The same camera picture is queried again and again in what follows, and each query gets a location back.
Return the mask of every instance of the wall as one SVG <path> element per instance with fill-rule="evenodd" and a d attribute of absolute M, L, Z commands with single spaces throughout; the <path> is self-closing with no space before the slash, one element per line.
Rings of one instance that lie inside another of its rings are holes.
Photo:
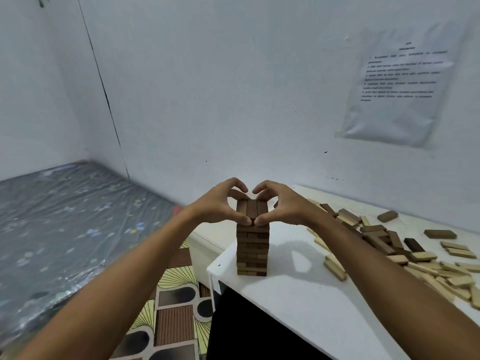
<path fill-rule="evenodd" d="M 80 0 L 132 180 L 191 202 L 238 176 L 480 232 L 480 31 L 428 149 L 335 138 L 365 30 L 480 0 Z"/>
<path fill-rule="evenodd" d="M 38 0 L 0 0 L 0 180 L 88 157 Z"/>
<path fill-rule="evenodd" d="M 83 131 L 90 159 L 127 176 L 78 0 L 49 0 L 49 24 L 65 92 Z"/>

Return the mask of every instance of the white paper sheet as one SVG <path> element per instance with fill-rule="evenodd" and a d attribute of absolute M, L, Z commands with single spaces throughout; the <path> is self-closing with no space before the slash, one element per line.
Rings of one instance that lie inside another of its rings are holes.
<path fill-rule="evenodd" d="M 366 46 L 340 136 L 422 146 L 451 80 L 466 23 L 423 23 Z"/>

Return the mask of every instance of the plastic-covered mattress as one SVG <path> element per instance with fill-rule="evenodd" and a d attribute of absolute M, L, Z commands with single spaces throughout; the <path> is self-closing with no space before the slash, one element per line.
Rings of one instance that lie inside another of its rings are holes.
<path fill-rule="evenodd" d="M 173 207 L 94 163 L 0 182 L 0 349 L 43 326 Z"/>

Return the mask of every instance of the wooden block tower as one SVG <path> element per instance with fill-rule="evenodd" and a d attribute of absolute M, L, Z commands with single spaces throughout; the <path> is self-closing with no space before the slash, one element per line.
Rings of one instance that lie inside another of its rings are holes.
<path fill-rule="evenodd" d="M 270 225 L 255 226 L 253 222 L 257 216 L 268 212 L 267 201 L 239 200 L 237 212 L 245 214 L 252 221 L 250 226 L 237 223 L 237 274 L 266 277 Z"/>

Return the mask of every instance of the black line on wall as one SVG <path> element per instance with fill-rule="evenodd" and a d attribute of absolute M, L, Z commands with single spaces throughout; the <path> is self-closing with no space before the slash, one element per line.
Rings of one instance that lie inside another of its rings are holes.
<path fill-rule="evenodd" d="M 107 91 L 105 90 L 105 85 L 103 84 L 102 75 L 100 74 L 99 63 L 97 62 L 97 57 L 95 56 L 95 50 L 93 50 L 92 39 L 90 39 L 90 33 L 88 32 L 87 23 L 85 22 L 84 12 L 82 10 L 82 5 L 80 5 L 80 0 L 77 0 L 77 1 L 78 1 L 78 6 L 80 7 L 81 17 L 83 18 L 83 23 L 85 24 L 85 29 L 87 30 L 87 36 L 88 36 L 88 40 L 90 41 L 90 47 L 92 48 L 93 58 L 95 59 L 95 64 L 96 64 L 96 70 L 98 71 L 98 75 L 100 77 L 100 82 L 102 83 L 102 88 L 103 88 L 103 93 L 105 94 L 106 104 L 108 105 L 108 110 L 110 111 L 110 117 L 112 118 L 113 128 L 115 129 L 115 135 L 117 135 L 118 145 L 119 145 L 120 150 L 121 150 L 122 149 L 122 144 L 120 144 L 119 135 L 117 133 L 117 127 L 115 126 L 115 121 L 113 119 L 112 110 L 110 108 L 110 102 L 109 102 L 109 98 L 107 96 Z M 130 174 L 128 174 L 127 163 L 125 163 L 125 159 L 123 159 L 123 164 L 125 164 L 125 171 L 127 172 L 128 180 L 130 181 Z"/>

